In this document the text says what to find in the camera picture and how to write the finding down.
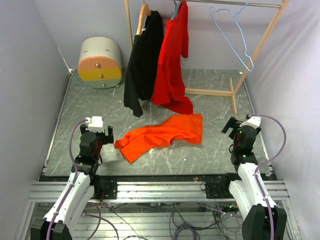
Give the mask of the orange t shirt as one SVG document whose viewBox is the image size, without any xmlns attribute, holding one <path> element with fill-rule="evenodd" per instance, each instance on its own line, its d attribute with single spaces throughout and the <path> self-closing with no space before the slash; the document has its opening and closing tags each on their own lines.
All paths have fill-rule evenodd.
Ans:
<svg viewBox="0 0 320 240">
<path fill-rule="evenodd" d="M 116 140 L 114 147 L 132 164 L 153 148 L 171 146 L 175 140 L 200 145 L 202 138 L 203 116 L 200 113 L 174 114 L 161 124 L 131 130 Z"/>
</svg>

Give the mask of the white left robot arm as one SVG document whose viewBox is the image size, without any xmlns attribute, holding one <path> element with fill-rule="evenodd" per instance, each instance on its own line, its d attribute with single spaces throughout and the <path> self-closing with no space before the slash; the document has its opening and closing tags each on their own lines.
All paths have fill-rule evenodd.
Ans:
<svg viewBox="0 0 320 240">
<path fill-rule="evenodd" d="M 100 116 L 87 117 L 77 127 L 81 132 L 79 154 L 70 157 L 71 173 L 53 207 L 43 219 L 33 221 L 30 228 L 32 240 L 71 240 L 88 201 L 102 193 L 97 170 L 103 163 L 102 147 L 114 143 L 113 128 L 104 127 Z"/>
</svg>

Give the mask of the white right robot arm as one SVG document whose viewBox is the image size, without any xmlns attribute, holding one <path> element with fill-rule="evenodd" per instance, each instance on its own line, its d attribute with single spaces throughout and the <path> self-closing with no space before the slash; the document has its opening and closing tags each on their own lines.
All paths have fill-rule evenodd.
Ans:
<svg viewBox="0 0 320 240">
<path fill-rule="evenodd" d="M 221 194 L 233 197 L 240 210 L 242 237 L 245 240 L 281 240 L 284 237 L 287 213 L 277 206 L 269 194 L 262 179 L 260 168 L 269 161 L 258 163 L 253 146 L 261 131 L 261 116 L 247 116 L 246 121 L 230 117 L 222 133 L 231 130 L 229 138 L 233 141 L 229 147 L 230 161 L 240 177 L 229 180 L 220 186 Z"/>
</svg>

